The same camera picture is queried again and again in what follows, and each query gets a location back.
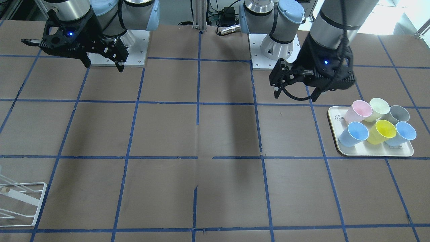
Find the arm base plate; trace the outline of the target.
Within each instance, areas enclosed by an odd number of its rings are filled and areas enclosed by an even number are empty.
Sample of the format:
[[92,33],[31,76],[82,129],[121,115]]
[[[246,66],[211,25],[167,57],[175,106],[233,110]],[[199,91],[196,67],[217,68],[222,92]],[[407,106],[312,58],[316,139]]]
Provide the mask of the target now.
[[278,59],[293,63],[301,50],[299,39],[295,35],[292,42],[281,44],[273,41],[268,34],[249,34],[249,49],[252,57],[252,69],[271,71]]
[[[144,67],[150,34],[150,31],[128,30],[120,37],[129,53],[126,62],[123,64],[124,67]],[[91,60],[91,66],[115,67],[113,61],[104,58],[100,54],[89,53],[88,57]]]

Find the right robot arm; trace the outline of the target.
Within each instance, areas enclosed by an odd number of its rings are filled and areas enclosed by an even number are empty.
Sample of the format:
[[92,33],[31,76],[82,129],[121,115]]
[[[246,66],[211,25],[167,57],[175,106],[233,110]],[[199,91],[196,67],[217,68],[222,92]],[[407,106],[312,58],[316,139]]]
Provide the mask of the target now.
[[88,53],[111,60],[123,72],[128,50],[120,37],[129,30],[153,31],[160,21],[158,0],[45,0],[48,20],[41,40],[43,52],[79,59],[91,65]]

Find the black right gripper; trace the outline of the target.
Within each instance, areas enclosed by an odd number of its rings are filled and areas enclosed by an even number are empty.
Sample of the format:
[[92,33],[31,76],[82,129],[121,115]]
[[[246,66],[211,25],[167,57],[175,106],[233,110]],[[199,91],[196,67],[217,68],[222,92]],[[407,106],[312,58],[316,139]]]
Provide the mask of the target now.
[[92,43],[99,42],[100,55],[113,61],[118,72],[123,72],[129,52],[120,37],[102,39],[102,28],[93,9],[73,21],[60,20],[54,10],[49,10],[48,16],[42,37],[43,52],[59,57],[79,57],[89,68],[92,62],[87,52],[92,49]]

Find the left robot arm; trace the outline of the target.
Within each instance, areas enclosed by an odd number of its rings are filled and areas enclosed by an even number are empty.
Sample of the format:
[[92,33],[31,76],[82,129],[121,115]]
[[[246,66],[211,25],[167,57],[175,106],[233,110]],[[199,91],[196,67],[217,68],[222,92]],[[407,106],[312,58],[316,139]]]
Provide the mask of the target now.
[[316,101],[327,91],[349,89],[356,83],[350,47],[378,1],[326,0],[312,23],[293,62],[288,62],[305,10],[296,0],[244,0],[239,21],[241,32],[265,34],[261,51],[272,60],[269,75],[274,97]]

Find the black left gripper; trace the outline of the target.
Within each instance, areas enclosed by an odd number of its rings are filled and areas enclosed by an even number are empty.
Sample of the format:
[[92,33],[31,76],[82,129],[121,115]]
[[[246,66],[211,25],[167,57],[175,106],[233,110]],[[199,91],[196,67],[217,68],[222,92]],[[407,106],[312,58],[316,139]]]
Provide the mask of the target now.
[[[274,88],[274,97],[278,98],[283,92],[296,101],[312,100],[328,90],[348,89],[356,83],[353,72],[353,53],[349,41],[344,49],[344,42],[336,49],[329,49],[313,40],[307,35],[297,59],[292,64],[293,70],[299,74],[291,74],[290,64],[285,59],[278,59],[269,75],[270,85]],[[306,97],[292,95],[286,87],[296,83],[303,83],[315,87],[314,91]]]

